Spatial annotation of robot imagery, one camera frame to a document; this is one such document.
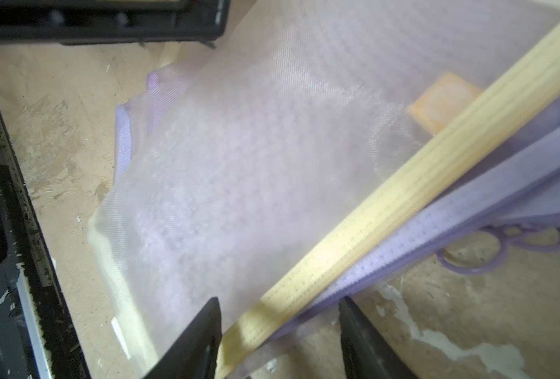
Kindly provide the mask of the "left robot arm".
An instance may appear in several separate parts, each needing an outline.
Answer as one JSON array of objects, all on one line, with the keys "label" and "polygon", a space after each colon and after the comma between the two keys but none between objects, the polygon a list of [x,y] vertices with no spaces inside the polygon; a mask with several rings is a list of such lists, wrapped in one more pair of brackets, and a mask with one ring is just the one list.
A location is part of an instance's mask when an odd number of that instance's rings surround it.
[{"label": "left robot arm", "polygon": [[211,44],[230,3],[210,1],[0,1],[1,44]]}]

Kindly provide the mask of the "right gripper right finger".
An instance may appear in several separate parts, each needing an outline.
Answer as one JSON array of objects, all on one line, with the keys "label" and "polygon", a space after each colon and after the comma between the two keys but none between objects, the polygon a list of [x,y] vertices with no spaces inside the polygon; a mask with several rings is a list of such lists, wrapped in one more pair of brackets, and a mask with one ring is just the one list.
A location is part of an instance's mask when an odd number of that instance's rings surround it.
[{"label": "right gripper right finger", "polygon": [[350,297],[338,308],[347,378],[417,379]]}]

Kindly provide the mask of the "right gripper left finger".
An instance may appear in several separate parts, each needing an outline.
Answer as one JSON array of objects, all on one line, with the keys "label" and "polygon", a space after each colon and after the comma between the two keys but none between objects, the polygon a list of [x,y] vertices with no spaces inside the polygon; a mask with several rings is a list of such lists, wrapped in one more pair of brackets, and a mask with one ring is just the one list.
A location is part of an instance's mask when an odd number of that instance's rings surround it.
[{"label": "right gripper left finger", "polygon": [[213,297],[144,378],[215,378],[221,341],[222,312]]}]

